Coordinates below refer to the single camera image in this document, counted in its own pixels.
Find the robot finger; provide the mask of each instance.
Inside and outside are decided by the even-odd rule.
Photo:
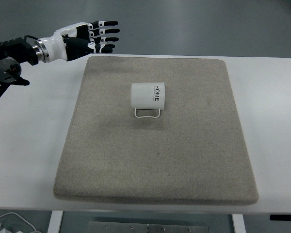
[[[117,37],[96,37],[96,38],[92,38],[90,37],[90,41],[95,42],[96,44],[99,44],[100,42],[115,42],[118,41]]]
[[[95,29],[95,30],[89,30],[89,36],[94,37],[98,35],[105,35],[109,33],[118,33],[120,32],[119,29]]]
[[[112,48],[114,48],[115,45],[95,44],[95,43],[91,42],[87,45],[87,47],[94,50],[91,53],[111,53]]]
[[[112,47],[96,44],[88,40],[68,37],[65,38],[66,47],[69,50],[81,51],[86,53],[110,53],[112,52]]]
[[[94,23],[88,24],[88,30],[93,30],[96,28],[102,28],[106,26],[116,26],[118,24],[117,21],[96,21]]]
[[[115,45],[114,44],[105,44],[105,43],[101,43],[100,44],[101,46],[106,46],[106,47],[109,47],[109,48],[112,48],[112,49],[114,49],[115,48]]]

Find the white robotic hand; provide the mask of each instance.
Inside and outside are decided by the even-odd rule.
[[[117,21],[96,21],[77,23],[55,31],[51,37],[40,38],[33,46],[39,61],[52,62],[57,59],[72,61],[90,53],[110,53],[115,45],[108,42],[118,41],[117,37],[103,37],[118,33],[119,29],[108,29]]]

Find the table top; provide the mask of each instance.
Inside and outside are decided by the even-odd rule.
[[[225,61],[257,183],[258,202],[249,206],[128,205],[56,199],[53,184],[86,56],[33,67],[22,64],[22,77],[31,84],[11,86],[1,97],[0,208],[291,213],[291,58],[119,56]]]

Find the gray floor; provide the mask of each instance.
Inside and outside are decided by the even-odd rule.
[[[47,37],[61,27],[97,20],[119,21],[117,54],[291,57],[291,0],[0,0],[0,41],[26,34]],[[47,232],[50,212],[17,212]],[[98,215],[65,213],[61,232],[79,232],[80,223]],[[196,215],[117,213],[112,217],[132,216],[199,223]],[[248,233],[291,232],[291,222],[271,222],[269,216],[244,219]],[[229,232],[230,225],[218,221],[218,226]]]

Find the metal plate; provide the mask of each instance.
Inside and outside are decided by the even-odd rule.
[[[87,233],[208,233],[208,227],[90,221]]]

